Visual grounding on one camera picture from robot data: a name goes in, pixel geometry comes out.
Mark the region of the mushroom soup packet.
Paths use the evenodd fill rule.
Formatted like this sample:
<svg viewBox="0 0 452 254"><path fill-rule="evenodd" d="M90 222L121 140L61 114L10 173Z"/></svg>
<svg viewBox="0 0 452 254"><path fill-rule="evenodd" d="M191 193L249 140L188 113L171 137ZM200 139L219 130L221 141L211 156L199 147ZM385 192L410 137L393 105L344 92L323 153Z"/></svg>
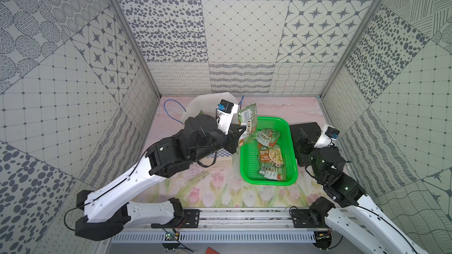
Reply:
<svg viewBox="0 0 452 254"><path fill-rule="evenodd" d="M281 153L280 145L277 143L273 148L265 147L258 143L258 159L260 160L260 165L273 165L273 166L284 166L284 158Z"/></svg>

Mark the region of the blue checkered paper bag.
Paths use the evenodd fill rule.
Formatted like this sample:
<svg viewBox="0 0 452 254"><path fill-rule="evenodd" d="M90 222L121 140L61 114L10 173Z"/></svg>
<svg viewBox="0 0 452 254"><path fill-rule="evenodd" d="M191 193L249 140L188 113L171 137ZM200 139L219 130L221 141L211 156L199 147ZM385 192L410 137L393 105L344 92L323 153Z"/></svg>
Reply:
<svg viewBox="0 0 452 254"><path fill-rule="evenodd" d="M157 144L155 151L160 159L169 163L195 163L222 149L225 150L228 134L224 135L218 129L216 120L217 105L222 99L238 104L237 99L229 92L196 97L186 107L182 130ZM238 117L235 114L230 128L238 126Z"/></svg>

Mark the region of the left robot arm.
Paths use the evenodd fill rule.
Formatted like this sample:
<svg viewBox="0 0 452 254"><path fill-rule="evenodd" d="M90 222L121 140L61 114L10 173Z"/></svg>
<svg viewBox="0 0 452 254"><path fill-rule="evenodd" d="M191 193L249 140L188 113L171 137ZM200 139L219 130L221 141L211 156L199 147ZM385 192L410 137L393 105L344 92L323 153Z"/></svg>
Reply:
<svg viewBox="0 0 452 254"><path fill-rule="evenodd" d="M133 199L194 163L206 168L202 159L221 149L236 153L245 131L246 126L238 124L230 124L222 131L210 115L189 117L182 130L151 145L117 179L97 191L81 190L75 207L84 214L71 230L80 238L103 241L133 226L170 229L182 225L185 213L179 199L163 203L137 203Z"/></svg>

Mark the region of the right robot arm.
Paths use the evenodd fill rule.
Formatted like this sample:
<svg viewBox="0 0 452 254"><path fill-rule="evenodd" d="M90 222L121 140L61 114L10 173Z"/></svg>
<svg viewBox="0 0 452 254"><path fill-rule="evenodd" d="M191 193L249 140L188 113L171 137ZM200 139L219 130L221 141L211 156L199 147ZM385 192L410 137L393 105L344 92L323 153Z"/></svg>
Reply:
<svg viewBox="0 0 452 254"><path fill-rule="evenodd" d="M293 142L295 157L321 185L326 197L310 206L313 225L335 230L366 254L423 254L376 205L358 182L344 171L346 160L334 144L334 135L321 134L316 142L299 136Z"/></svg>

